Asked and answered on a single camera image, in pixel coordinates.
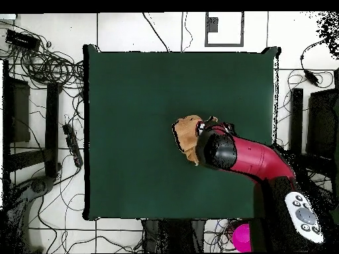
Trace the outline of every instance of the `tiled floor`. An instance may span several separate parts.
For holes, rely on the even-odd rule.
[[[313,42],[319,41],[316,30],[316,18],[309,18],[308,15],[299,12],[245,12],[244,24],[244,47],[242,48],[206,48],[205,43],[205,13],[146,13],[150,22],[154,25],[159,36],[162,38],[170,51],[179,52],[185,49],[186,52],[261,52],[267,46],[279,46],[282,53],[279,59],[279,106],[283,104],[285,94],[288,92],[287,77],[295,68],[301,68],[301,52]],[[75,62],[83,59],[82,46],[84,44],[96,44],[101,51],[159,51],[166,49],[154,34],[142,13],[101,13],[101,14],[38,14],[19,15],[15,25],[25,28],[31,32],[43,35],[52,43],[50,50],[59,51],[72,57]],[[8,26],[0,23],[0,48],[8,48],[4,41],[4,29]],[[305,68],[336,69],[339,61],[330,56],[325,45],[317,46],[308,51],[304,60]],[[16,77],[20,77],[22,70],[19,65],[15,66]],[[298,82],[294,77],[290,82]],[[330,76],[324,74],[323,85],[328,85]],[[316,87],[308,82],[299,85],[305,91],[304,107],[307,108],[308,97],[311,92],[318,91]],[[75,89],[68,93],[72,96],[77,94]],[[46,92],[33,89],[31,91],[30,112],[40,111],[43,116],[46,109]],[[72,98],[65,92],[60,95],[60,123],[65,118],[73,115]],[[283,108],[279,111],[278,120],[288,115]],[[83,138],[81,129],[82,123],[74,122],[78,131],[77,137]],[[307,111],[304,114],[304,122],[307,123]],[[44,146],[44,120],[39,113],[30,115],[30,127],[36,134],[41,146]],[[286,144],[288,142],[289,119],[286,118],[278,124],[278,138]],[[303,131],[303,148],[305,148],[306,126]],[[62,130],[59,131],[59,159],[63,160],[68,155],[66,141]],[[16,144],[13,153],[37,148],[34,138],[29,143]],[[14,182],[22,182],[32,174],[41,169],[43,165],[35,165],[16,173],[11,174]],[[66,178],[74,174],[76,168],[71,157],[64,161],[62,177]],[[61,183],[47,194],[42,207],[41,218],[47,224],[56,229],[57,238],[49,253],[64,253],[62,237],[65,229],[67,231],[67,251],[70,253],[114,253],[118,246],[110,244],[103,237],[113,243],[121,245],[136,245],[141,238],[142,226],[137,220],[100,219],[97,222],[88,222],[82,218],[84,181],[83,171],[70,180]],[[66,204],[74,210],[67,210]],[[29,235],[31,243],[35,246],[43,246],[46,252],[55,233],[47,229],[36,217],[41,198],[36,200],[30,211]],[[213,230],[216,222],[209,220],[206,230]],[[88,243],[75,244],[75,242],[92,241]]]

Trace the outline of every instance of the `black button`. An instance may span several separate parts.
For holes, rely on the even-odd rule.
[[[313,227],[312,227],[312,230],[313,230],[314,233],[316,233],[317,235],[320,233],[319,228],[316,227],[316,226],[313,226]]]
[[[303,230],[306,231],[306,232],[309,232],[309,231],[311,230],[311,229],[310,229],[310,226],[307,225],[307,224],[301,225],[301,229],[303,229]]]
[[[301,203],[300,203],[300,202],[297,202],[297,201],[295,200],[295,201],[293,202],[293,205],[299,207],[299,206],[301,206]]]

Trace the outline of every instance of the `green mat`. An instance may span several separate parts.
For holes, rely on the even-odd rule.
[[[252,217],[253,182],[188,162],[171,125],[213,115],[234,123],[243,138],[271,144],[276,54],[101,53],[88,46],[88,218]]]

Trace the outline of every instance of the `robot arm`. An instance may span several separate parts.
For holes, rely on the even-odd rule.
[[[231,124],[208,124],[200,131],[195,148],[199,163],[249,176],[255,182],[295,174],[278,151],[236,135]]]

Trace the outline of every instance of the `pink container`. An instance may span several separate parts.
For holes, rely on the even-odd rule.
[[[239,252],[251,252],[250,226],[242,224],[237,227],[233,233],[232,241]]]

